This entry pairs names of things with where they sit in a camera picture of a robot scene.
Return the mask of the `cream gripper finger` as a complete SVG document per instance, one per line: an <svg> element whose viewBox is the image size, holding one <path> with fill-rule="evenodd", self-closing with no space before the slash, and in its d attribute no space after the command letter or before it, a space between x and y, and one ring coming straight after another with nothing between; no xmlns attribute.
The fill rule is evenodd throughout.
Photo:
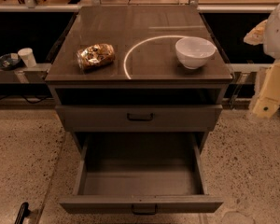
<svg viewBox="0 0 280 224"><path fill-rule="evenodd" d="M259 45L263 43L263 35L267 21L264 20L255 26L249 33L244 37L244 42L249 45Z"/></svg>
<svg viewBox="0 0 280 224"><path fill-rule="evenodd" d="M274 63L266 71L263 85L252 113L258 118L269 119L280 107L280 62Z"/></svg>

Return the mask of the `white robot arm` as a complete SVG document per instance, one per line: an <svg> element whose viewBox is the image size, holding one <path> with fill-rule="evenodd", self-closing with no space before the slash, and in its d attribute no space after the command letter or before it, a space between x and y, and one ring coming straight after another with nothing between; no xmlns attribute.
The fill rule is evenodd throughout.
<svg viewBox="0 0 280 224"><path fill-rule="evenodd" d="M274 58L251 108L257 117L270 118L280 106L280 3L267 20L246 34L244 42L249 45L262 44L264 53Z"/></svg>

